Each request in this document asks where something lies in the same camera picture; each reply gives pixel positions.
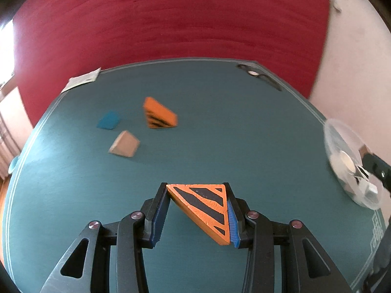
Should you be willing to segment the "orange striped triangle block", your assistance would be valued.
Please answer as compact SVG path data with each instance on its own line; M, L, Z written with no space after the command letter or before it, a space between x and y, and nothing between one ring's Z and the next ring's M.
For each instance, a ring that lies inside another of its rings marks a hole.
M167 184L178 207L219 245L231 242L225 185Z

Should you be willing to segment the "small blue wedge block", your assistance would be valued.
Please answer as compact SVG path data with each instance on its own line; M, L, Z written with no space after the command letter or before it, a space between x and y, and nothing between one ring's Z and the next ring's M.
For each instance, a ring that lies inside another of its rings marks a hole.
M121 122L121 117L118 112L109 111L99 120L96 127L104 130L113 130L118 126L119 122Z

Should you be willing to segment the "light blue waste bin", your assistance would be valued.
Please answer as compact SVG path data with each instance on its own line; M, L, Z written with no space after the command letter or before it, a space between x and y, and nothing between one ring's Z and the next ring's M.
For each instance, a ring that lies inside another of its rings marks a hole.
M19 156L15 156L9 164L8 174L12 174L18 164Z

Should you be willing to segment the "teal table mat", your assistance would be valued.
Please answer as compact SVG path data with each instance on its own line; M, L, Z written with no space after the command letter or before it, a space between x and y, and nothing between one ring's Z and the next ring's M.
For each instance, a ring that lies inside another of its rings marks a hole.
M229 183L267 218L299 219L357 290L383 235L380 211L343 191L323 143L323 116L283 81L277 91L235 62L182 60L129 65L56 97L35 126L10 181L3 254L23 292L38 292L92 220L116 222L139 210L163 182ZM149 128L152 97L178 116ZM97 128L109 111L121 122ZM124 130L133 157L109 153Z

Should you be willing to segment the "small beige wedge block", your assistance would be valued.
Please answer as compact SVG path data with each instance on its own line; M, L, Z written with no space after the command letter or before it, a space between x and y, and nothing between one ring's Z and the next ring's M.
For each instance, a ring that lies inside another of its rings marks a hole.
M140 141L132 133L124 130L117 136L109 148L109 153L122 157L133 157L139 145Z

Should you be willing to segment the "patterned curtain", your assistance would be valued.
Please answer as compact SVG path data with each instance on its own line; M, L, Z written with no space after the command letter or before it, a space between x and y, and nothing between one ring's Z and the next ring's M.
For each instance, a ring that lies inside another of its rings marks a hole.
M9 166L12 160L21 153L15 138L11 135L7 127L3 115L0 121L0 172L1 181L9 175Z

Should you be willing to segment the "orange striped wedge block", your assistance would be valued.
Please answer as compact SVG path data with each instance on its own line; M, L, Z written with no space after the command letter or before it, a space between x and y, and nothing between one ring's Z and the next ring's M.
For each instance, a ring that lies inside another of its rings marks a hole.
M149 128L174 128L178 125L177 114L152 97L146 97L143 109Z

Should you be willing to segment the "white paper leaflet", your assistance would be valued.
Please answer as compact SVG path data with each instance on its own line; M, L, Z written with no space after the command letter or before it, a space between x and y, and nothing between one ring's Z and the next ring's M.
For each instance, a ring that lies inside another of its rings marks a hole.
M92 72L86 73L84 75L69 78L68 83L65 85L65 88L63 88L63 90L61 90L61 93L69 91L70 89L73 89L75 87L84 85L86 83L94 82L98 78L100 71L101 71L101 68L98 68L98 69L96 69Z

